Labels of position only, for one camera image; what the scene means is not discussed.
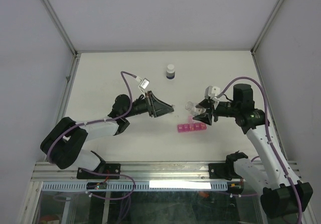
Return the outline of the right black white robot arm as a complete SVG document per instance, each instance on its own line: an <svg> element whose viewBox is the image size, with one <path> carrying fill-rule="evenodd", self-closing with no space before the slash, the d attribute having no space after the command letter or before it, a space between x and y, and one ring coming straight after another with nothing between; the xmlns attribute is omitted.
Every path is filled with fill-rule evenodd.
<svg viewBox="0 0 321 224"><path fill-rule="evenodd" d="M214 174L226 180L245 179L259 195L268 218L297 214L301 219L313 189L295 174L275 143L265 112L255 108L251 85L235 84L231 100L220 101L221 95L218 87L207 87L193 119L210 126L220 117L234 118L254 146L265 171L255 167L245 153L237 151L227 155L220 167L214 167Z"/></svg>

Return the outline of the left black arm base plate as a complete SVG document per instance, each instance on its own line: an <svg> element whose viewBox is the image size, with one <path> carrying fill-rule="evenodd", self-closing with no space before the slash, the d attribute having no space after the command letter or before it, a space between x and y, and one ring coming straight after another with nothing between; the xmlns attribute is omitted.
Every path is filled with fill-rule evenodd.
<svg viewBox="0 0 321 224"><path fill-rule="evenodd" d="M77 179L81 180L99 180L99 179L119 179L119 176L105 176L106 174L120 174L121 172L121 164L120 163L104 163L100 164L93 172L102 175L96 175L85 171L83 168L78 168L77 171Z"/></svg>

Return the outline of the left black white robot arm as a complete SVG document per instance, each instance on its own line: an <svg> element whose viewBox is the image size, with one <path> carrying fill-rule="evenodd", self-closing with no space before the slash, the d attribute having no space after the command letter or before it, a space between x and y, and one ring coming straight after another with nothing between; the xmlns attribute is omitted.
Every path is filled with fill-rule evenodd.
<svg viewBox="0 0 321 224"><path fill-rule="evenodd" d="M157 118L172 112L173 106L155 97L152 91L140 95L136 100L121 94L116 97L109 115L100 120L78 123L70 117L62 118L41 142L40 149L47 155L48 161L60 169L89 160L88 173L99 178L103 176L105 166L95 153L85 153L82 147L86 141L122 134L130 125L128 117L147 113Z"/></svg>

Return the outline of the pink pill organizer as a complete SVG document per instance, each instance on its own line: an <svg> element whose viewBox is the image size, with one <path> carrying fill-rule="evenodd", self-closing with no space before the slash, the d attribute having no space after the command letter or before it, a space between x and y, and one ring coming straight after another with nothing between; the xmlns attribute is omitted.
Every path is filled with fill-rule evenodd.
<svg viewBox="0 0 321 224"><path fill-rule="evenodd" d="M206 129L207 129L207 125L205 123L194 120L193 116L188 117L187 123L177 125L178 133L204 131Z"/></svg>

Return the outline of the clear pill bottle orange cap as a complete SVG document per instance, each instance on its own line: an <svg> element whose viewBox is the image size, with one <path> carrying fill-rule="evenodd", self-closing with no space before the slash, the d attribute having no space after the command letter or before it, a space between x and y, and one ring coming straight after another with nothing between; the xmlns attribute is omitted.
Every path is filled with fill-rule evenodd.
<svg viewBox="0 0 321 224"><path fill-rule="evenodd" d="M201 107L198 103L188 101L185 105L185 109L192 116L198 116L206 112L206 109Z"/></svg>

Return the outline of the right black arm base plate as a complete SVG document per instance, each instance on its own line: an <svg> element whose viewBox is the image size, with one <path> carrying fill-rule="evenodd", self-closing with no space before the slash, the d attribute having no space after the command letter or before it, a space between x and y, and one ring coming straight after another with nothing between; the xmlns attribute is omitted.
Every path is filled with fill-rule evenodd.
<svg viewBox="0 0 321 224"><path fill-rule="evenodd" d="M210 163L208 164L210 179L232 180L239 176L234 172L234 168L228 163Z"/></svg>

